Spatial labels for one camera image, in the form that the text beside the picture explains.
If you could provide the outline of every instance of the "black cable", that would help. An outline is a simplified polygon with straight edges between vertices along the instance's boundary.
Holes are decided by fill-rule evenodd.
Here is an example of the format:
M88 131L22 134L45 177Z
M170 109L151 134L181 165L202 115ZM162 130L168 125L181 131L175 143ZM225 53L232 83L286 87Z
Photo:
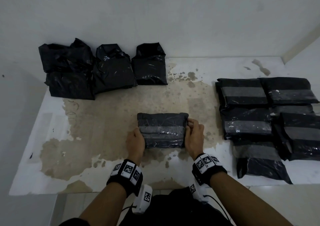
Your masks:
M123 211L123 210L126 210L126 209L128 209L128 208L136 208L137 206L129 206L129 207L126 207L126 208L124 208L124 209L122 209L121 211Z
M214 199L212 196L210 196L210 195L204 195L203 197L211 197L213 200L215 200L215 199ZM228 218L228 215L227 215L226 211L224 211L223 207L222 207L219 203L218 203L218 205L221 207L222 211L223 211L224 214L226 215L226 218L229 220L229 222L231 222L230 219Z

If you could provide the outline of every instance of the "person's left arm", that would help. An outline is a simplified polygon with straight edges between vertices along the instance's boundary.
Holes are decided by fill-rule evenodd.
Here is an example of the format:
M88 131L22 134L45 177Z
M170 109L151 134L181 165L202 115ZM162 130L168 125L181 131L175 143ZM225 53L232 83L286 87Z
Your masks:
M139 166L145 142L138 127L128 134L126 145L129 154L127 159ZM111 182L96 196L79 218L86 220L90 226L116 225L126 198L124 187L117 182Z

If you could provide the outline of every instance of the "tiled floor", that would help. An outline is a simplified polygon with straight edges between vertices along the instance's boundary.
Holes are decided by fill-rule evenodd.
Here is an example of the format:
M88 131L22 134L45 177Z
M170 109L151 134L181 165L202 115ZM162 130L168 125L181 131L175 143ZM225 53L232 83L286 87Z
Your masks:
M171 190L155 190L153 191L153 195L167 195L170 191ZM320 185L259 186L251 187L250 191L274 207L293 225L320 225ZM220 203L212 189L207 189L207 193ZM69 194L67 196L62 220L78 217L97 195L98 193ZM135 196L133 194L130 195L123 207L130 206L134 198ZM214 200L209 199L209 203L223 213ZM122 212L118 224L124 218L125 214L126 211Z

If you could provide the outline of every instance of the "black wristband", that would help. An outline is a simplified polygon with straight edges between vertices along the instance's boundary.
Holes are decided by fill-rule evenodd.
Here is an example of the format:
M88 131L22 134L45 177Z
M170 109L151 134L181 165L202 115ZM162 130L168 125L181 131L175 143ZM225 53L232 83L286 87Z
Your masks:
M110 174L107 185L111 182L117 182L122 185L127 193L127 197L134 193L139 195L143 180L141 169L131 160L125 159L117 164Z
M202 153L198 155L192 166L192 173L199 185L205 183L210 186L211 176L218 172L227 173L226 169L223 168L219 160L209 154Z

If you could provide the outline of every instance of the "table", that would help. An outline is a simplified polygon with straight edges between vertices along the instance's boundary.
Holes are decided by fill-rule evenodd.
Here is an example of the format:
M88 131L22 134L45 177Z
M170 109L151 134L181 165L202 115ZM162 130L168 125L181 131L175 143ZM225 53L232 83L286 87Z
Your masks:
M245 186L282 185L262 176L237 179L230 141L222 137L217 78L290 76L280 57L168 58L167 86L138 86L99 94L95 101L51 97L46 92L10 195L99 192L126 158L127 132L136 114L189 113L205 125L204 152L214 154ZM146 149L144 184L154 189L190 185L192 159L185 149ZM320 161L284 161L294 184L320 183Z

